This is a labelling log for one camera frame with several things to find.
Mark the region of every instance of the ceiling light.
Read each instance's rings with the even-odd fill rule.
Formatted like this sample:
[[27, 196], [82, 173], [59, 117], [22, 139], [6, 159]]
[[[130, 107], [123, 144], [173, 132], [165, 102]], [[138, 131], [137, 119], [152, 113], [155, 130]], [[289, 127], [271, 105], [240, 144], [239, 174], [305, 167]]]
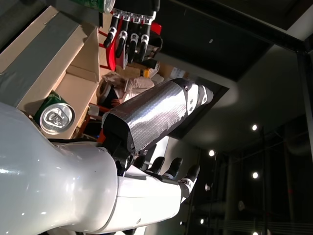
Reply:
[[208, 191], [210, 191], [210, 189], [211, 189], [211, 187], [209, 185], [205, 184], [204, 190], [208, 192]]
[[213, 149], [211, 149], [211, 150], [209, 151], [209, 155], [210, 155], [210, 157], [213, 157], [213, 156], [215, 155], [215, 152], [214, 152]]
[[253, 177], [254, 179], [257, 179], [257, 178], [259, 177], [259, 174], [258, 174], [257, 172], [254, 172], [254, 173], [252, 174], [252, 177]]
[[256, 131], [256, 130], [258, 129], [258, 126], [257, 126], [256, 124], [254, 124], [254, 125], [251, 127], [251, 129], [252, 129], [253, 131]]

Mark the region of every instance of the robotic finger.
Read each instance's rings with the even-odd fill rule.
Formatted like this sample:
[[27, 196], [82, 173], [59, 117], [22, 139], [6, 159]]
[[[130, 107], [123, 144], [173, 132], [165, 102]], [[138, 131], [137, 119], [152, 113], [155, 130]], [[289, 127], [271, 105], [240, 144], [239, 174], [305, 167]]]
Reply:
[[139, 61], [142, 62], [147, 48], [149, 44], [150, 39], [150, 30], [151, 30], [151, 24], [152, 24], [152, 17], [144, 17], [144, 23], [141, 28], [141, 43], [140, 43], [140, 51], [139, 51]]
[[127, 41], [128, 25], [131, 19], [133, 19], [133, 23], [136, 24], [136, 27], [134, 27], [134, 30], [132, 31], [132, 39], [129, 44], [129, 62], [131, 63], [134, 59], [137, 43], [139, 40], [140, 23], [141, 20], [143, 20], [139, 51], [139, 61], [143, 61], [149, 43], [151, 24], [152, 21], [155, 19], [156, 12], [159, 11], [159, 8], [160, 0], [116, 0], [113, 9], [111, 27], [108, 37], [104, 42], [104, 47], [107, 48], [113, 42], [113, 39], [117, 33], [118, 19], [123, 16], [124, 19], [122, 24], [122, 30], [119, 35], [119, 43], [116, 49], [116, 57], [119, 58]]
[[117, 26], [118, 26], [118, 22], [120, 18], [121, 18], [121, 11], [115, 9], [113, 12], [113, 17], [111, 20], [111, 25], [109, 28], [108, 36], [103, 43], [104, 48], [108, 48], [113, 42], [113, 39], [117, 33]]
[[136, 47], [139, 40], [141, 16], [135, 15], [132, 22], [132, 34], [128, 50], [128, 63], [132, 63], [135, 56]]
[[118, 46], [115, 52], [115, 55], [117, 58], [119, 58], [124, 50], [124, 46], [128, 37], [128, 25], [131, 19], [131, 15], [132, 13], [125, 13], [123, 16], [123, 23], [122, 23], [122, 28], [121, 28], [121, 32], [119, 34], [119, 42], [118, 42]]

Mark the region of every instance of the ceiling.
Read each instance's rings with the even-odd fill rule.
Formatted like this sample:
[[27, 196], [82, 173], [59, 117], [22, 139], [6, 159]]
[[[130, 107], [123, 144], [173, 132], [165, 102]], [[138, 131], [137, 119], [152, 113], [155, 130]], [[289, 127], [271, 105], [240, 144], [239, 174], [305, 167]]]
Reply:
[[[313, 7], [286, 33], [301, 40], [311, 35]], [[203, 149], [233, 150], [257, 138], [251, 124], [272, 130], [305, 112], [296, 55], [278, 46], [271, 47], [238, 82], [172, 55], [160, 53], [157, 59], [229, 88], [183, 138]]]
[[162, 1], [156, 22], [162, 25], [163, 53], [234, 81], [270, 47], [266, 42], [168, 0]]

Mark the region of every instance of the metal beam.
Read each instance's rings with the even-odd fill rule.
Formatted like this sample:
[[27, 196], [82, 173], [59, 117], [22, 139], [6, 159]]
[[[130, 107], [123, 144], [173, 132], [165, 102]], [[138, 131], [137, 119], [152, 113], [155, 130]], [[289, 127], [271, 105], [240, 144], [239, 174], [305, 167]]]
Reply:
[[262, 41], [276, 44], [293, 52], [307, 51], [303, 41], [219, 3], [210, 0], [205, 2], [194, 0], [170, 1], [234, 27]]

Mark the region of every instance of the cardboard shelf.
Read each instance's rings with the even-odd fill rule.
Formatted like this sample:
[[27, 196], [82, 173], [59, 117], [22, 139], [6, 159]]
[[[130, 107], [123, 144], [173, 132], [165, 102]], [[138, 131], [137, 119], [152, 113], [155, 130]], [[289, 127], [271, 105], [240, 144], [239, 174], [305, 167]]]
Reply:
[[65, 132], [58, 135], [45, 134], [45, 136], [52, 139], [70, 139], [78, 122], [83, 118], [97, 87], [97, 83], [66, 73], [55, 92], [73, 107], [75, 120]]
[[[59, 32], [56, 37], [63, 37], [62, 43], [60, 38], [53, 38], [55, 31]], [[18, 76], [16, 79], [27, 87], [24, 94], [16, 92], [16, 100], [19, 96], [21, 98], [15, 107], [35, 115], [50, 92], [55, 90], [74, 108], [73, 125], [58, 135], [45, 134], [47, 138], [70, 139], [86, 113], [100, 81], [98, 41], [97, 27], [89, 23], [79, 24], [55, 8], [49, 7], [0, 54], [0, 74], [6, 73], [9, 68], [12, 70], [15, 63], [14, 68]], [[50, 54], [43, 51], [43, 45], [47, 46]], [[22, 67], [36, 55], [37, 61], [42, 61], [40, 68], [37, 68], [35, 62], [29, 63], [31, 68]], [[24, 71], [32, 73], [31, 81], [23, 76]]]

